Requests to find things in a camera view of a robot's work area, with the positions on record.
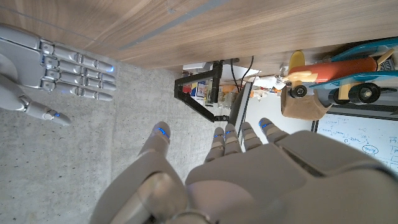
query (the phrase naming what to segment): gray concrete floor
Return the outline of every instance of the gray concrete floor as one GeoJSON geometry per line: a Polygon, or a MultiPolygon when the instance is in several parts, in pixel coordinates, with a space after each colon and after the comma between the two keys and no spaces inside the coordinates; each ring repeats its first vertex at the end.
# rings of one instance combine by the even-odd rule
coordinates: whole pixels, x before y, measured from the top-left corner
{"type": "Polygon", "coordinates": [[[24,88],[71,126],[0,110],[0,223],[87,223],[159,121],[171,128],[167,159],[183,180],[205,159],[219,124],[174,98],[177,74],[101,59],[117,68],[111,102],[24,88]]]}

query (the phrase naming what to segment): fingertip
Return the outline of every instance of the fingertip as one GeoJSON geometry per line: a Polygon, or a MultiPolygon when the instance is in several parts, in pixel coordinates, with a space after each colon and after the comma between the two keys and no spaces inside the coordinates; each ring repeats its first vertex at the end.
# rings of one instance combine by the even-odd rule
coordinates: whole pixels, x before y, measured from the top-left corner
{"type": "Polygon", "coordinates": [[[166,136],[168,139],[170,139],[171,137],[171,130],[170,127],[168,126],[168,124],[164,121],[161,121],[157,124],[155,124],[153,130],[152,130],[153,134],[157,134],[157,133],[162,133],[164,136],[166,136]]]}

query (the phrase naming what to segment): blue led light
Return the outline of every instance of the blue led light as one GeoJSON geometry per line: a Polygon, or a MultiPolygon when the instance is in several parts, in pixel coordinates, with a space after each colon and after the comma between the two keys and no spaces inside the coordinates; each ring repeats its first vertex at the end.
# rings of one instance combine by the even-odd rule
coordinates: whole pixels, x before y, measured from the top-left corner
{"type": "MultiPolygon", "coordinates": [[[[269,124],[271,124],[271,123],[269,123],[269,124]]],[[[261,126],[261,128],[266,127],[266,126],[269,125],[269,124],[265,124],[265,125],[261,126]]]]}
{"type": "Polygon", "coordinates": [[[158,130],[160,130],[160,131],[163,133],[163,135],[166,135],[166,137],[167,137],[168,139],[170,138],[169,135],[166,134],[166,132],[165,132],[162,128],[158,128],[158,130]]]}

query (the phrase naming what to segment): robotic hand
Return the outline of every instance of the robotic hand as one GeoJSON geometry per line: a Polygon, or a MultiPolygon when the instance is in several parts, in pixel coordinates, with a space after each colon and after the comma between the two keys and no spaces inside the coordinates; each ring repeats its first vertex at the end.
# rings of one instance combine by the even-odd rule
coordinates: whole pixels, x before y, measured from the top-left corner
{"type": "Polygon", "coordinates": [[[216,128],[205,163],[185,185],[165,155],[166,123],[155,125],[139,158],[105,190],[91,223],[397,223],[398,180],[356,149],[268,119],[262,144],[243,123],[216,128]]]}
{"type": "Polygon", "coordinates": [[[82,86],[114,91],[115,77],[108,74],[113,70],[108,63],[0,24],[0,108],[69,125],[67,116],[32,101],[17,85],[111,101],[111,95],[82,86]]]}

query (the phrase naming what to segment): black metal frame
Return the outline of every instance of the black metal frame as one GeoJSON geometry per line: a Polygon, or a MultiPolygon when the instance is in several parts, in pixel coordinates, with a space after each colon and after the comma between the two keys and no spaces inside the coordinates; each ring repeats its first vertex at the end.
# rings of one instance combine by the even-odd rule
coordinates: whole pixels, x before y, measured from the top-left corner
{"type": "Polygon", "coordinates": [[[189,93],[184,93],[182,91],[182,88],[186,84],[213,79],[213,85],[211,86],[210,103],[217,103],[218,88],[220,87],[220,79],[223,73],[223,62],[224,62],[223,60],[214,62],[213,69],[211,71],[202,72],[189,77],[179,78],[174,82],[174,97],[184,102],[194,111],[198,112],[199,114],[201,114],[203,117],[205,117],[207,120],[211,122],[228,121],[229,116],[226,115],[215,116],[203,105],[196,102],[189,93]]]}

